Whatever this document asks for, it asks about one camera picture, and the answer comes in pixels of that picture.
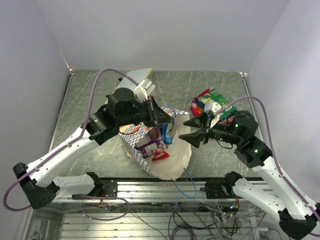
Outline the red snack pack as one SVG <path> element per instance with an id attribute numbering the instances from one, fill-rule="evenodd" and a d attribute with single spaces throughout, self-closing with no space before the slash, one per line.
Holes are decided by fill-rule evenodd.
<path id="1" fill-rule="evenodd" d="M 164 151 L 164 150 L 156 150 L 153 152 L 153 158 L 151 159 L 152 162 L 157 162 L 157 161 L 161 161 L 161 160 L 165 160 L 167 158 L 169 158 L 170 155 Z"/>

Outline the aluminium frame rail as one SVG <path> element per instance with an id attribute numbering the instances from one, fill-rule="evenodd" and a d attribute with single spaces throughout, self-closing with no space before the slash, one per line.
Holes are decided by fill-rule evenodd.
<path id="1" fill-rule="evenodd" d="M 190 181 L 189 178 L 180 178 L 177 181 L 161 181 L 152 178 L 141 178 L 138 181 L 132 179 L 109 179 L 116 184 L 115 196 L 126 199 L 129 202 L 184 202 L 184 201 L 210 201 L 219 199 L 207 199 L 205 193 L 206 178 L 197 178 Z"/>

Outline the orange Fox's candy bag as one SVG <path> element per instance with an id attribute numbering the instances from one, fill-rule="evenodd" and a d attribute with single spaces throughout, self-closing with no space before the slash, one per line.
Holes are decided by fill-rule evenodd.
<path id="1" fill-rule="evenodd" d="M 199 106 L 196 103 L 193 104 L 192 107 L 193 107 L 193 115 L 194 116 L 198 116 L 203 112 L 203 109 L 201 108 L 201 106 Z"/>

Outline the pink snack bag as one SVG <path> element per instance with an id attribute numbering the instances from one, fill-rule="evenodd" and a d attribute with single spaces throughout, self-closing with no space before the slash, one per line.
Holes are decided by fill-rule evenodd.
<path id="1" fill-rule="evenodd" d="M 205 104 L 209 101 L 213 100 L 221 105 L 221 107 L 227 106 L 229 103 L 225 99 L 225 97 L 218 93 L 215 88 L 207 89 L 202 92 L 200 95 L 196 96 L 192 102 L 190 111 L 196 117 L 201 114 L 205 109 Z M 236 107 L 230 106 L 228 107 L 221 115 L 219 122 L 222 124 L 231 124 L 233 121 L 233 115 L 237 112 Z"/>

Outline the blue checkered paper bag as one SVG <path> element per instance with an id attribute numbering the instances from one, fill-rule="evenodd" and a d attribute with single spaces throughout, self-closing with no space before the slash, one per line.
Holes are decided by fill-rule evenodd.
<path id="1" fill-rule="evenodd" d="M 139 125 L 127 125 L 120 128 L 119 135 L 122 138 L 126 153 L 132 157 L 140 167 L 153 177 L 161 180 L 176 180 L 187 169 L 192 155 L 191 145 L 184 140 L 179 139 L 179 135 L 189 134 L 191 128 L 183 123 L 190 119 L 190 114 L 186 111 L 164 107 L 163 110 L 174 118 L 174 123 L 171 130 L 172 144 L 167 145 L 165 151 L 169 157 L 164 160 L 152 162 L 154 155 L 143 158 L 142 154 L 135 149 L 135 145 L 141 140 L 144 135 L 152 128 L 147 127 L 143 123 Z"/>

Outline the blue white snack pack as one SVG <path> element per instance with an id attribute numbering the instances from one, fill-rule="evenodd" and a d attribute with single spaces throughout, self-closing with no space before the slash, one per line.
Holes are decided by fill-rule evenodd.
<path id="1" fill-rule="evenodd" d="M 166 145 L 171 145 L 173 142 L 172 141 L 172 133 L 171 133 L 172 127 L 173 127 L 172 123 L 163 124 L 160 127 L 162 139 Z"/>

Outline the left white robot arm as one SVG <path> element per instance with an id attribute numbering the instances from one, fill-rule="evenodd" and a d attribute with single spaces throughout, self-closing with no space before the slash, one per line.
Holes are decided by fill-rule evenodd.
<path id="1" fill-rule="evenodd" d="M 137 102 L 133 91 L 119 88 L 107 95 L 107 104 L 91 114 L 67 140 L 34 162 L 18 163 L 13 171 L 35 210 L 62 196 L 87 195 L 96 199 L 102 196 L 104 184 L 94 172 L 71 177 L 61 177 L 60 173 L 84 153 L 118 135 L 122 126 L 143 124 L 152 128 L 172 123 L 173 117 L 152 96 Z"/>

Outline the purple snack pack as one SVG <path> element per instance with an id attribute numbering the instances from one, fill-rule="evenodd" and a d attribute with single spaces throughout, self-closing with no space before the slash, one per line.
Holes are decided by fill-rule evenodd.
<path id="1" fill-rule="evenodd" d="M 155 151 L 167 149 L 168 145 L 163 140 L 160 128 L 153 127 L 139 140 L 134 148 L 142 154 L 143 158 L 148 158 Z"/>

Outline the green snack pack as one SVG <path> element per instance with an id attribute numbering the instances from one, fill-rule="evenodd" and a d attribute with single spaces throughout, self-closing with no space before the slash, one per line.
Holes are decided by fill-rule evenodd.
<path id="1" fill-rule="evenodd" d="M 226 100 L 226 98 L 217 92 L 215 88 L 211 89 L 205 97 L 209 97 L 210 100 L 213 100 L 214 102 L 217 102 L 221 105 L 221 107 L 225 107 L 229 105 L 229 102 Z M 221 115 L 220 115 L 220 122 L 223 122 L 227 120 L 229 117 L 233 116 L 237 112 L 237 108 L 234 106 L 229 106 Z"/>

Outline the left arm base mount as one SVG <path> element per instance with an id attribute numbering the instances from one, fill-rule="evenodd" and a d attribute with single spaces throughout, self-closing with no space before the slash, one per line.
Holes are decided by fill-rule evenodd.
<path id="1" fill-rule="evenodd" d="M 114 197 L 116 195 L 117 185 L 111 181 L 101 181 L 94 179 L 93 182 L 81 183 L 76 187 L 74 194 L 71 195 L 73 200 L 89 199 L 90 197 Z"/>

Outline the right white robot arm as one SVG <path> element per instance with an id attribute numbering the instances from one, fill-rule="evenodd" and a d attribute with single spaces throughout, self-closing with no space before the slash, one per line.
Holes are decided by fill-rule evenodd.
<path id="1" fill-rule="evenodd" d="M 198 129 L 179 136 L 196 148 L 206 144 L 209 139 L 235 145 L 237 158 L 258 174 L 276 194 L 271 195 L 255 187 L 242 175 L 232 171 L 222 179 L 220 192 L 224 197 L 235 195 L 258 206 L 273 216 L 280 228 L 294 240 L 301 240 L 312 233 L 319 223 L 319 203 L 295 186 L 276 164 L 271 149 L 256 137 L 258 123 L 250 112 L 236 112 L 231 124 L 216 123 L 213 116 L 204 112 L 183 124 Z"/>

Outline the blue snack bag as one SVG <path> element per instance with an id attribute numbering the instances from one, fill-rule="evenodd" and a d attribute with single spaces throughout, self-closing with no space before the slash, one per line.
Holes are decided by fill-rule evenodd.
<path id="1" fill-rule="evenodd" d="M 206 104 L 208 101 L 210 101 L 212 98 L 210 95 L 204 95 L 204 96 L 201 96 L 199 98 L 196 99 L 196 102 L 198 105 L 200 104 Z"/>

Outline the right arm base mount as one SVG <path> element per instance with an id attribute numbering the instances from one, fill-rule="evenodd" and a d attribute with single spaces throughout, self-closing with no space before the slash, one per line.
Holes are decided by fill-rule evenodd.
<path id="1" fill-rule="evenodd" d="M 204 192 L 207 199 L 235 199 L 235 183 L 224 178 L 206 178 Z"/>

